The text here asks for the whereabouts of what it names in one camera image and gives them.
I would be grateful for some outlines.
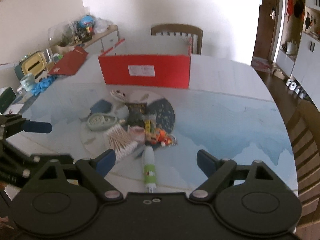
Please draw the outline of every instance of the drawer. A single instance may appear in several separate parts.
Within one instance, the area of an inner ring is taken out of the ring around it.
[[[103,51],[101,40],[97,40],[84,50],[89,53],[88,57],[94,54],[100,54]]]
[[[111,47],[113,47],[119,40],[118,40],[118,33],[112,32],[107,36],[104,36],[102,39],[102,46],[103,50],[107,50]]]
[[[287,56],[284,51],[279,50],[276,60],[277,65],[284,71],[284,73],[290,77],[294,65],[294,61]]]

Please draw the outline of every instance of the wooden chair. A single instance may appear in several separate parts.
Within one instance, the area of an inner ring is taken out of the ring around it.
[[[180,33],[180,36],[182,36],[183,33],[185,33],[186,36],[188,36],[188,34],[191,34],[192,52],[194,35],[197,35],[197,54],[201,54],[203,31],[196,26],[186,24],[159,24],[151,28],[152,36],[156,36],[157,33],[161,33],[162,36],[164,35],[164,33],[167,33],[168,36],[170,36],[170,33],[173,33],[174,36],[176,35],[176,33]]]
[[[297,225],[297,232],[299,229],[314,225],[320,228],[320,202],[317,201],[320,197],[318,151],[320,112],[313,104],[302,100],[286,127],[292,144],[297,169],[299,199],[302,203],[302,216]]]

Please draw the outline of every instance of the white label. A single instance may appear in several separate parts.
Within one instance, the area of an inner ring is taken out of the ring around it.
[[[128,65],[130,76],[155,77],[155,67],[151,65]]]

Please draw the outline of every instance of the green label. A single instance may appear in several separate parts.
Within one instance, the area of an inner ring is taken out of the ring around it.
[[[144,166],[144,183],[156,183],[156,167],[152,164]]]

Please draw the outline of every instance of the red cloth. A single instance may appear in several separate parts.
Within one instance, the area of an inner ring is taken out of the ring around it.
[[[290,16],[293,14],[293,10],[294,10],[293,0],[288,0],[287,13],[286,13],[288,15],[288,22],[289,22]]]
[[[75,47],[73,51],[66,53],[61,60],[50,70],[49,75],[76,74],[87,58],[88,52],[81,47]]]

